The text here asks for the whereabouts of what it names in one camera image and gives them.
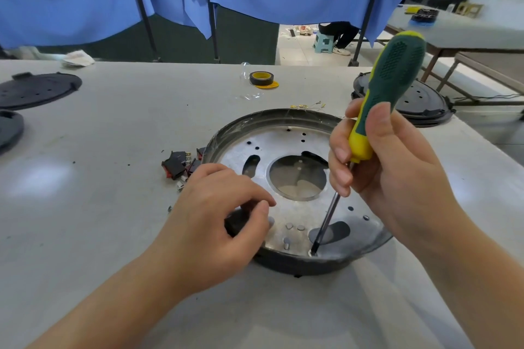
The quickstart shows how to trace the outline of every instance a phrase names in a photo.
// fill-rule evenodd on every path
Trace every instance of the pants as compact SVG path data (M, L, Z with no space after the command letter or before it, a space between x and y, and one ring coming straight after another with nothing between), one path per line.
M346 48L358 35L359 28L347 21L331 22L328 25L318 24L318 31L322 35L333 36L336 48Z

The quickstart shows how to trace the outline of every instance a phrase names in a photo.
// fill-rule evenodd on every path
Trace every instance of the screwdriver shaft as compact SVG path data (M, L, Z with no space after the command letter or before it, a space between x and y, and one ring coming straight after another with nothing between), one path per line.
M354 165L355 163L353 162L349 164L350 171L353 169ZM324 239L324 234L328 230L329 223L331 222L333 213L335 213L335 209L337 208L337 204L339 200L340 200L340 195L338 193L335 193L335 196L333 196L333 199L331 200L331 204L329 205L329 208L327 209L327 213L324 218L324 221L322 222L322 225L320 226L320 229L318 230L317 237L315 238L315 241L313 242L313 245L311 246L311 255L317 254L318 247L320 246L322 239Z

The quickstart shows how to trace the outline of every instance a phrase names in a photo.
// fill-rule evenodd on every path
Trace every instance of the tape roll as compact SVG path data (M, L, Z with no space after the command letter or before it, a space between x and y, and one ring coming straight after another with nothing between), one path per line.
M249 74L249 82L255 86L270 86L273 84L275 76L271 72L265 70L258 70Z

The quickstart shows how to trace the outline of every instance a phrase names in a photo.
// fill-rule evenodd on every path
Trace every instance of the screwdriver handle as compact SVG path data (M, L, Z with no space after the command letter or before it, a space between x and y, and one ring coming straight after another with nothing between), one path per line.
M416 79L422 67L425 48L426 43L420 33L404 31L393 36L380 52L371 69L370 84L348 139L351 162L371 159L373 149L366 135L367 116L379 102L390 102L393 111L399 98Z

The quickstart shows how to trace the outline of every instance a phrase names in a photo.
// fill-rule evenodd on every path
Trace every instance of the screwdriver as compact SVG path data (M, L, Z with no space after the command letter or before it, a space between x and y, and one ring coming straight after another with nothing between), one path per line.
M350 170L355 164L369 160L373 155L366 136L366 119L371 108L379 102L390 102L391 112L393 111L397 101L416 79L422 67L425 48L426 43L420 33L404 31L393 36L378 55L371 69L366 96L348 139L351 149ZM335 194L311 247L311 255L317 254L339 200L340 195Z

